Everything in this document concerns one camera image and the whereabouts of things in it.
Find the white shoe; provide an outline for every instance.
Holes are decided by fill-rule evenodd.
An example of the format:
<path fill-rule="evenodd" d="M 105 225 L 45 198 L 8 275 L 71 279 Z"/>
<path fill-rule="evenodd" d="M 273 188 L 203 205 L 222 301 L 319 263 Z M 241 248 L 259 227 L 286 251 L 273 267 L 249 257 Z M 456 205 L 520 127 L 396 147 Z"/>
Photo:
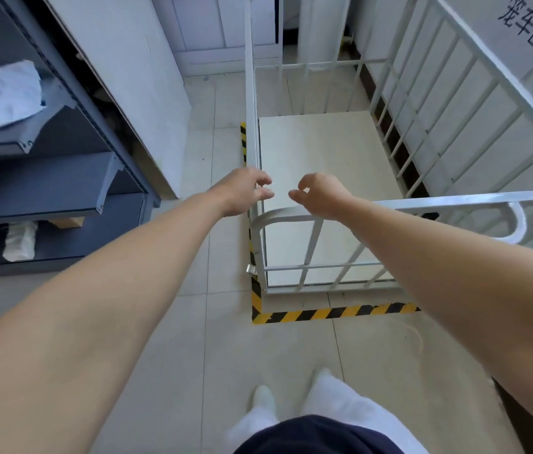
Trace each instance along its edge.
<path fill-rule="evenodd" d="M 312 376 L 311 389 L 315 386 L 317 381 L 319 381 L 319 378 L 321 376 L 331 376 L 331 375 L 332 375 L 332 371 L 330 368 L 323 367 L 315 371 L 315 374 L 313 374 Z"/>
<path fill-rule="evenodd" d="M 272 396 L 271 389 L 266 386 L 258 386 L 252 397 L 252 408 L 264 408 L 275 414 L 275 397 Z"/>

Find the forearm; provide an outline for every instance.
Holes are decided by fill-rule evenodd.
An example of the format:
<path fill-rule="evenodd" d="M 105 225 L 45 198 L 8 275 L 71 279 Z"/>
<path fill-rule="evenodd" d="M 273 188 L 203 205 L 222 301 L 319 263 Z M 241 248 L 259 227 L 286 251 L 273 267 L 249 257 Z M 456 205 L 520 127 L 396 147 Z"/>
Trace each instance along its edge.
<path fill-rule="evenodd" d="M 356 198 L 340 221 L 533 412 L 533 250 Z"/>
<path fill-rule="evenodd" d="M 57 275 L 0 319 L 0 421 L 9 427 L 1 448 L 89 448 L 221 216 L 209 193 L 189 198 Z"/>

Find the dark gray shelf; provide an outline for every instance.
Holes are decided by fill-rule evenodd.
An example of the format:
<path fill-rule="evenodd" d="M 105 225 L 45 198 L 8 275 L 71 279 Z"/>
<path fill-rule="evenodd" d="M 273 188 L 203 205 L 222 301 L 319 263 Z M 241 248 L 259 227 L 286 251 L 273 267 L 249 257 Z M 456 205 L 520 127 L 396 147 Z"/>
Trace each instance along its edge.
<path fill-rule="evenodd" d="M 22 121 L 0 128 L 0 157 L 27 154 L 40 131 L 65 106 L 75 108 L 75 102 L 56 78 L 42 80 L 42 97 L 46 107 Z"/>
<path fill-rule="evenodd" d="M 59 271 L 134 229 L 145 220 L 146 194 L 107 197 L 102 215 L 86 218 L 81 228 L 59 229 L 47 221 L 38 224 L 36 256 L 9 263 L 2 257 L 7 227 L 0 225 L 0 276 Z"/>
<path fill-rule="evenodd" d="M 113 152 L 0 160 L 0 223 L 102 213 L 122 168 Z"/>

